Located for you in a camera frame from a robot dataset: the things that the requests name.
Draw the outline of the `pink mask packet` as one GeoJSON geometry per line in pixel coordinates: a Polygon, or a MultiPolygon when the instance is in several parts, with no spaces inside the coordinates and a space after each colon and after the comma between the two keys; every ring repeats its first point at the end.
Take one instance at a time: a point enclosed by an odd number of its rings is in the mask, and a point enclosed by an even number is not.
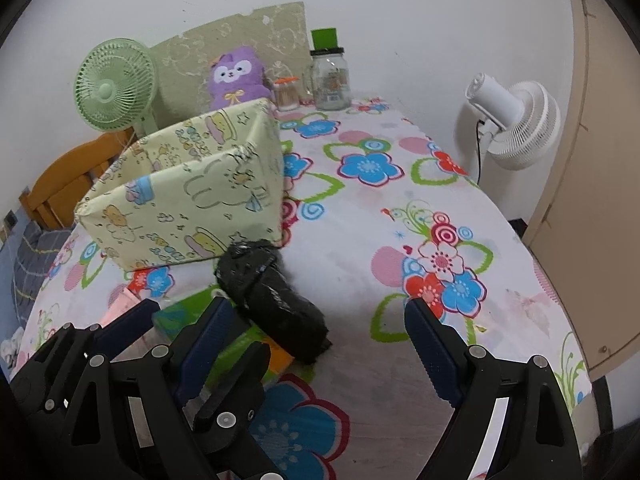
{"type": "Polygon", "coordinates": [[[120,316],[128,312],[139,302],[139,297],[130,292],[128,288],[124,288],[116,295],[115,299],[111,302],[106,313],[103,315],[103,318],[101,318],[99,324],[102,327],[107,326],[111,322],[115,321],[116,318],[119,318],[120,316]]]}

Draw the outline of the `grey plaid pillow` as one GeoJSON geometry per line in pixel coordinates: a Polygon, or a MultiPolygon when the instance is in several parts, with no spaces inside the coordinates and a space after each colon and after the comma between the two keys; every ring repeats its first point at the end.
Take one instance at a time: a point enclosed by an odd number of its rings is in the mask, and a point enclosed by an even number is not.
{"type": "Polygon", "coordinates": [[[72,231],[43,230],[29,222],[20,239],[12,268],[11,296],[18,319],[25,323],[56,256],[72,231]]]}

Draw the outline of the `beige door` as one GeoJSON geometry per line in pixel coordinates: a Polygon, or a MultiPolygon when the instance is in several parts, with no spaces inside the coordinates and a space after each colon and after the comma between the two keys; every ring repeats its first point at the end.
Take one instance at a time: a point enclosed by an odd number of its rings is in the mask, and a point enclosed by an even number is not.
{"type": "Polygon", "coordinates": [[[605,0],[570,7],[570,100],[524,240],[598,379],[639,350],[639,52],[605,0]]]}

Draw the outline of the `yellow cartoon paper box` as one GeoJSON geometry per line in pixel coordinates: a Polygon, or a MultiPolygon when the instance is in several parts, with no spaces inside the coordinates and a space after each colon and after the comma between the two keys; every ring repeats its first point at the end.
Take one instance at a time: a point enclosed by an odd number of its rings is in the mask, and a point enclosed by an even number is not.
{"type": "Polygon", "coordinates": [[[75,208],[122,269],[217,259],[243,240],[282,240],[283,152],[272,103],[258,99],[131,144],[75,208]]]}

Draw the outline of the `floral tablecloth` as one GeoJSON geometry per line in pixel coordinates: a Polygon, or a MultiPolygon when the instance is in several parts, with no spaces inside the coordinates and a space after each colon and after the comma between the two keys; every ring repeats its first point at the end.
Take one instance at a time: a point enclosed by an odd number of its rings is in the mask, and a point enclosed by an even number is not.
{"type": "MultiPolygon", "coordinates": [[[[570,416],[589,413],[579,344],[544,271],[497,206],[431,138],[378,99],[309,107],[281,119],[285,271],[326,317],[331,349],[311,366],[280,359],[253,437],[291,479],[409,479],[451,415],[404,326],[422,298],[469,344],[494,356],[548,359],[570,416]]],[[[157,301],[165,325],[218,292],[224,239],[146,182],[105,207],[103,242],[83,228],[28,230],[17,284],[30,304],[2,334],[16,372],[65,322],[102,318],[122,292],[157,301]]]]}

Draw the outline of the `green desk fan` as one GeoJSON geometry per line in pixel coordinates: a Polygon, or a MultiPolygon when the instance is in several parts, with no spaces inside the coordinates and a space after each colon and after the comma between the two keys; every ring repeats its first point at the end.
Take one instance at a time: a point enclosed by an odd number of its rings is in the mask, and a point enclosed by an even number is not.
{"type": "Polygon", "coordinates": [[[98,44],[82,60],[73,95],[79,115],[93,129],[131,127],[147,136],[157,130],[153,112],[157,89],[150,49],[133,39],[114,38],[98,44]]]}

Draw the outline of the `white floor fan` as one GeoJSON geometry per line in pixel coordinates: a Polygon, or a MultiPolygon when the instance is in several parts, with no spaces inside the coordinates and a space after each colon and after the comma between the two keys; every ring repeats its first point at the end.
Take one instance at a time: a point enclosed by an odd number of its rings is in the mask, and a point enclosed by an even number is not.
{"type": "Polygon", "coordinates": [[[506,88],[494,77],[478,73],[465,97],[480,113],[475,127],[478,168],[486,158],[509,171],[534,166],[560,135],[559,104],[538,81],[506,88]]]}

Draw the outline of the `green cartoon patterned board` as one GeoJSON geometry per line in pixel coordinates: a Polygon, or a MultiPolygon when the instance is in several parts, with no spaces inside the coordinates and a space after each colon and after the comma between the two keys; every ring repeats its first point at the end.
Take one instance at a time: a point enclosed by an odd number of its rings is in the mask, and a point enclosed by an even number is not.
{"type": "Polygon", "coordinates": [[[270,81],[299,77],[310,64],[305,5],[301,1],[232,14],[151,48],[158,75],[153,114],[160,128],[209,110],[213,60],[237,47],[252,47],[270,81]]]}

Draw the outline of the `purple plush toy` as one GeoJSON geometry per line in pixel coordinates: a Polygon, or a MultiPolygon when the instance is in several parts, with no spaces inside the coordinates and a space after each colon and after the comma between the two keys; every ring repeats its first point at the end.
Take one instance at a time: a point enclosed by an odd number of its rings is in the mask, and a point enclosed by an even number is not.
{"type": "Polygon", "coordinates": [[[250,46],[221,55],[210,69],[207,89],[212,97],[210,110],[271,98],[264,64],[250,46]]]}

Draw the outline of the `toothpick holder orange lid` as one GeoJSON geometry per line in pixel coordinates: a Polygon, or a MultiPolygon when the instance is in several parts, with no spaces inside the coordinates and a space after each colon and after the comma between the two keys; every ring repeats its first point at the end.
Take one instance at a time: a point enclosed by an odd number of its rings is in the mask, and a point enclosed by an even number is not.
{"type": "Polygon", "coordinates": [[[276,107],[280,112],[288,112],[299,108],[300,99],[298,94],[297,77],[283,77],[273,81],[273,97],[276,107]]]}

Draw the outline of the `glass jar with green lid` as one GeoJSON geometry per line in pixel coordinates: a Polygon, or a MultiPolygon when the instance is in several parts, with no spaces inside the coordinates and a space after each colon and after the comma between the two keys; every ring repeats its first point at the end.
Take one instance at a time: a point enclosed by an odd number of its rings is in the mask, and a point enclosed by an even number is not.
{"type": "Polygon", "coordinates": [[[348,64],[345,50],[338,45],[336,29],[314,29],[311,40],[311,62],[303,72],[305,91],[318,110],[332,112],[350,107],[352,92],[348,64]]]}

